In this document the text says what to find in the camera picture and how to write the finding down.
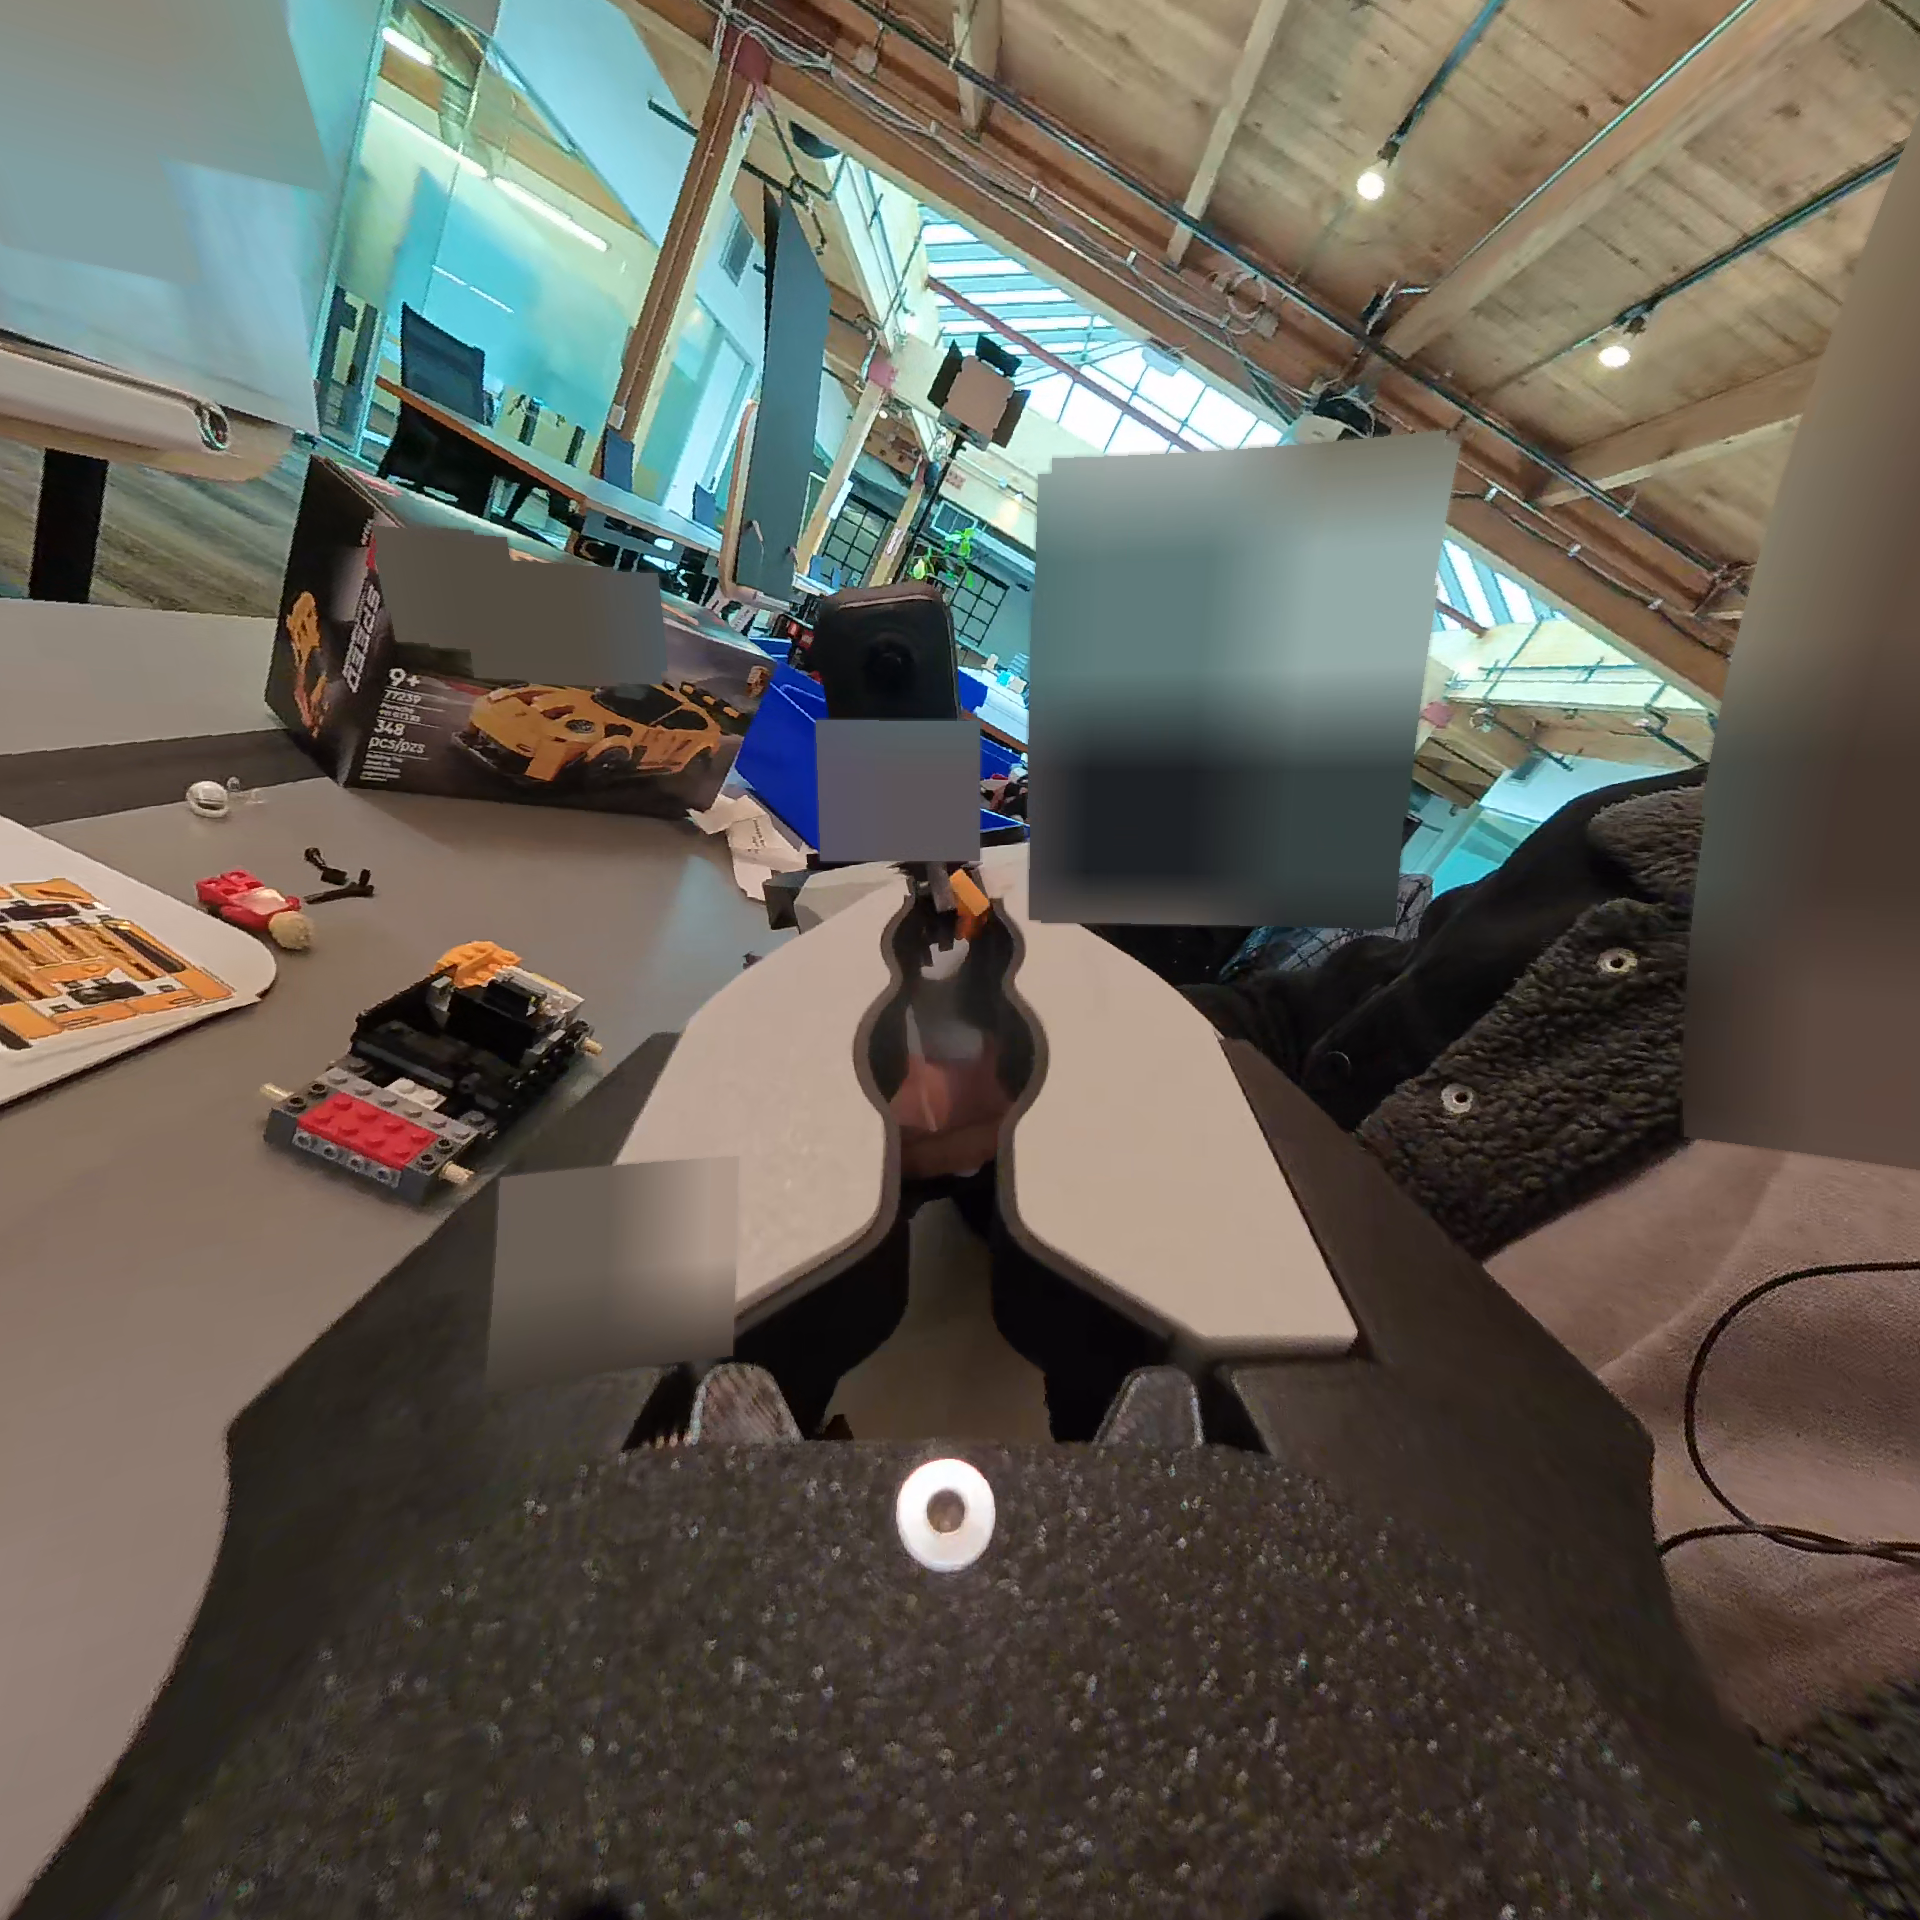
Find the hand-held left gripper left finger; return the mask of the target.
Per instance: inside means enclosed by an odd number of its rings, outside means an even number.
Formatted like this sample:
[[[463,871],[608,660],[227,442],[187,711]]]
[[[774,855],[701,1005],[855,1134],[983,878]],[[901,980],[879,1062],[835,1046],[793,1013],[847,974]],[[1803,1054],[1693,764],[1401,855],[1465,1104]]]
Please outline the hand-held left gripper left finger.
[[[881,879],[742,969],[688,1021],[617,1165],[715,1161],[736,1175],[736,1356],[799,1429],[899,1329],[909,1228],[872,1032],[899,997],[903,879]]]

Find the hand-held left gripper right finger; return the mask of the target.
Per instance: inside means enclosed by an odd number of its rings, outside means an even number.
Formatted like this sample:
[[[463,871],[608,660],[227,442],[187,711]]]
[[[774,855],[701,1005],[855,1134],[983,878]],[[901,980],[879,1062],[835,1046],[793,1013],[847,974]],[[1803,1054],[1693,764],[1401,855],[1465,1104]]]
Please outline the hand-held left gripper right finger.
[[[1359,1327],[1212,1021],[1095,933],[998,901],[1030,1073],[996,1152],[995,1306],[1054,1437],[1149,1364],[1348,1359]]]

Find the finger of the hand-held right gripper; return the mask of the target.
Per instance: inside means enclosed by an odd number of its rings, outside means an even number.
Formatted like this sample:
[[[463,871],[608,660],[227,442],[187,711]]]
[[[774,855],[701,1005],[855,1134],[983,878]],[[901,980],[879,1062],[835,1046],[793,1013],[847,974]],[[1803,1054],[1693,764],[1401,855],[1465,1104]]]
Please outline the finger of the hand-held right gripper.
[[[899,866],[846,866],[769,876],[760,902],[773,929],[812,933],[849,916],[847,938],[860,929],[879,938],[904,912],[904,872]]]

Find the narrow orange toy plate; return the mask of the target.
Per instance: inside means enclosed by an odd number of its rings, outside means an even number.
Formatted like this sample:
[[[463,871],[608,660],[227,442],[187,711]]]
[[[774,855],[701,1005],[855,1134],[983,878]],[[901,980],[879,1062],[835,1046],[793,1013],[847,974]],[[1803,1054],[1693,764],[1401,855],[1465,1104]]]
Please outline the narrow orange toy plate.
[[[972,943],[990,922],[995,901],[976,866],[945,860],[903,861],[901,872],[912,901],[907,925],[928,953]]]

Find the black red toy car chassis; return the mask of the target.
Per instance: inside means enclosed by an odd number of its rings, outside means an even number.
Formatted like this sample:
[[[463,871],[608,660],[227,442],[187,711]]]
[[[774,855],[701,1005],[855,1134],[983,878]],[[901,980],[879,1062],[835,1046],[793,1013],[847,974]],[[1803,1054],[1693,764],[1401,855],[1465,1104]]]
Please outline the black red toy car chassis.
[[[422,1207],[599,1052],[581,994],[501,943],[460,943],[366,1007],[312,1081],[263,1087],[263,1141]]]

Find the person's right hand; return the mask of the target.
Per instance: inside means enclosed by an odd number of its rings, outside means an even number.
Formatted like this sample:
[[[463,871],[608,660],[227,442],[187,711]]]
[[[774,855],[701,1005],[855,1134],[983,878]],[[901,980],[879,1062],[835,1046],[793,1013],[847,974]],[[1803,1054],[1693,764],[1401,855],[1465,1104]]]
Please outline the person's right hand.
[[[885,1100],[901,1181],[957,1180],[990,1165],[1013,1106],[998,1039],[976,1037],[972,1049],[960,1052],[909,1044],[901,1085]]]

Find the crumpled white paper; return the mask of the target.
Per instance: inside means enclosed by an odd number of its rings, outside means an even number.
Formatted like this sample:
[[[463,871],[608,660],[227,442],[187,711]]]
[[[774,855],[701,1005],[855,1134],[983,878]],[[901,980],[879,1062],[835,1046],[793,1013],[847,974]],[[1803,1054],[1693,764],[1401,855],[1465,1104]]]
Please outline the crumpled white paper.
[[[750,791],[723,791],[688,823],[726,842],[736,886],[750,901],[763,902],[769,879],[808,871],[808,847]]]

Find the blue plastic bin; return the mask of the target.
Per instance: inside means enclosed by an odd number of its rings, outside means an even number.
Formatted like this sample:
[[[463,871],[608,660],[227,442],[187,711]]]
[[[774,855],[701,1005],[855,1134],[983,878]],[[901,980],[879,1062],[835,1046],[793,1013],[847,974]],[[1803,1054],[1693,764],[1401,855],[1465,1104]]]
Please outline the blue plastic bin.
[[[979,719],[981,781],[1023,774],[1023,708],[1006,687],[968,666],[957,670],[961,708]],[[817,845],[817,780],[813,732],[827,705],[817,680],[781,662],[736,754],[736,780],[807,847]]]

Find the black standing board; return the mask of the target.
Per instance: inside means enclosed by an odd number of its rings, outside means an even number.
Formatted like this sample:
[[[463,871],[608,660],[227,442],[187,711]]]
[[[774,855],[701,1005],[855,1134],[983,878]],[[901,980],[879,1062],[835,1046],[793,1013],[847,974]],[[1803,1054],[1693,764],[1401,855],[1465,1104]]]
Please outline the black standing board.
[[[742,417],[723,541],[723,594],[748,607],[796,596],[832,297],[788,197],[763,197],[763,354]]]

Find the studio light panel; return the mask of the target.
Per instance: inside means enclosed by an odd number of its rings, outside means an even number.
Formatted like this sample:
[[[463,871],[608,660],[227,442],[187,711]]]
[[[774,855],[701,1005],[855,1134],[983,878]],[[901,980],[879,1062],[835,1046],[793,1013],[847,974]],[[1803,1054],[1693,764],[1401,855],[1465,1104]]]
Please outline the studio light panel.
[[[1016,386],[1019,358],[979,333],[972,350],[950,343],[928,384],[928,407],[973,448],[1007,448],[1027,407]]]

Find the long office table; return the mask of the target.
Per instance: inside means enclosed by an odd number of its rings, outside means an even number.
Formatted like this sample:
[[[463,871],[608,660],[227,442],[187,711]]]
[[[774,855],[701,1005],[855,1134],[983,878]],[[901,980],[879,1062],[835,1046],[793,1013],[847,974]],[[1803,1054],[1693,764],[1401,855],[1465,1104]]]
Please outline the long office table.
[[[589,478],[581,469],[555,463],[518,441],[501,438],[492,428],[457,415],[385,374],[374,380],[374,388],[393,397],[403,412],[413,412],[435,422],[440,437],[453,437],[478,448],[479,457],[503,479],[566,500],[574,516],[597,513],[600,521],[611,521],[612,526],[643,529],[652,538],[675,541],[705,553],[709,557],[720,553],[720,534],[694,519],[657,508],[656,502],[622,487],[612,487],[606,479]]]

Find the black toy set box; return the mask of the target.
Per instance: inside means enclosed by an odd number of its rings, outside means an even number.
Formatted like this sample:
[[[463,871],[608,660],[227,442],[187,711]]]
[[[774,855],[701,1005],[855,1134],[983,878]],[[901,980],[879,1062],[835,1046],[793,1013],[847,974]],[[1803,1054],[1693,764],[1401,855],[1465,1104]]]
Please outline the black toy set box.
[[[612,568],[312,457],[265,698],[337,784],[679,818],[777,660]]]

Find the black office chair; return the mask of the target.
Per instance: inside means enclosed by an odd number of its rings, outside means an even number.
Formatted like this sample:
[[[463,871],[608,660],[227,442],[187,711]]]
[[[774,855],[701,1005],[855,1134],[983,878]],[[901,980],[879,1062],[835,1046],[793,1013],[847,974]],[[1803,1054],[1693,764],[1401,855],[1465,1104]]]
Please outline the black office chair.
[[[475,424],[486,422],[485,354],[445,333],[409,304],[400,305],[400,384],[451,415]],[[377,476],[400,487],[445,495],[462,512],[481,516],[494,466],[485,450],[404,402]]]

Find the orange printed sheet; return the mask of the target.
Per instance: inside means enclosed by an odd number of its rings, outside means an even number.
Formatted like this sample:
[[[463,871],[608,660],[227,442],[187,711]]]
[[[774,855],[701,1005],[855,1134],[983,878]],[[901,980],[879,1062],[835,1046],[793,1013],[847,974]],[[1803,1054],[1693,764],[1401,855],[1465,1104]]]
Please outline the orange printed sheet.
[[[24,1068],[83,1044],[150,1039],[240,1000],[72,879],[3,886],[3,1062]]]

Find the slanted wooden post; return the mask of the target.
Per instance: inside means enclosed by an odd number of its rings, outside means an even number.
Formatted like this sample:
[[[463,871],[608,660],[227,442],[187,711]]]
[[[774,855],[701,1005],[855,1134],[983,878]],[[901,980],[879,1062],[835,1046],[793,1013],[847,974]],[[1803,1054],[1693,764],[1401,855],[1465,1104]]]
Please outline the slanted wooden post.
[[[648,438],[700,274],[733,205],[767,70],[760,50],[733,28],[723,29],[688,169],[608,408],[608,431],[628,441],[632,453],[643,453]]]

